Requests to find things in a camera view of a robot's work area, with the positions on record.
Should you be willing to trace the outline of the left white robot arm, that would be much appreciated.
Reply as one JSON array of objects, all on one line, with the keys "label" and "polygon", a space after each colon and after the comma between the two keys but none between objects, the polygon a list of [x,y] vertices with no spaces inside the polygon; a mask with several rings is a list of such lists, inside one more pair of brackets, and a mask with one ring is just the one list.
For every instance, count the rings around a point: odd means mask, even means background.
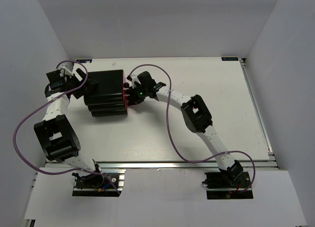
[{"label": "left white robot arm", "polygon": [[46,74],[49,84],[45,96],[50,104],[41,122],[34,125],[34,131],[47,160],[65,163],[80,169],[78,176],[87,175],[87,181],[93,187],[103,184],[104,175],[99,165],[83,155],[78,136],[66,117],[71,96],[79,99],[86,96],[97,82],[86,77],[78,68],[74,73],[65,64]]}]

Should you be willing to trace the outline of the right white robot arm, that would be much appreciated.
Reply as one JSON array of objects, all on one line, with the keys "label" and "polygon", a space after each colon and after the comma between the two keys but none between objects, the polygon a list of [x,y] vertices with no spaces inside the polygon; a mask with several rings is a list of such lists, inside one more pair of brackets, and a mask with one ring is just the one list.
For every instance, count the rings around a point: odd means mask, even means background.
[{"label": "right white robot arm", "polygon": [[188,130],[199,136],[215,157],[223,183],[228,187],[234,187],[239,183],[243,168],[219,138],[213,125],[212,115],[200,95],[190,97],[173,89],[167,89],[165,83],[157,83],[147,71],[139,75],[130,74],[127,80],[131,82],[127,91],[129,106],[140,104],[149,97],[165,102],[167,107],[173,106],[179,109]]}]

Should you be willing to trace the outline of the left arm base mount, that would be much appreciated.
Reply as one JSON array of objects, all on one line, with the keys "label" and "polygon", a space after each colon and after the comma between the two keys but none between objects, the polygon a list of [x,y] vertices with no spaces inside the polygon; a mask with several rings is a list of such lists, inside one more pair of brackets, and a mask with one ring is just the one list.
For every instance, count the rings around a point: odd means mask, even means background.
[{"label": "left arm base mount", "polygon": [[120,173],[110,171],[102,174],[101,168],[96,165],[95,172],[100,175],[84,172],[72,173],[75,177],[72,196],[75,197],[119,197],[122,192]]}]

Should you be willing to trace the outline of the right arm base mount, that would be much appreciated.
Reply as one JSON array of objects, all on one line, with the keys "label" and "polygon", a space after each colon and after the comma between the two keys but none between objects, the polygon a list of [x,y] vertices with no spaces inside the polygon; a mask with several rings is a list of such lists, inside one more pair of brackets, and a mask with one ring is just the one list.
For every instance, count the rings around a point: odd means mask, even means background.
[{"label": "right arm base mount", "polygon": [[230,182],[221,172],[206,172],[201,184],[206,189],[208,200],[245,200],[253,199],[253,192],[249,185],[251,178],[247,171],[243,171],[234,182]]}]

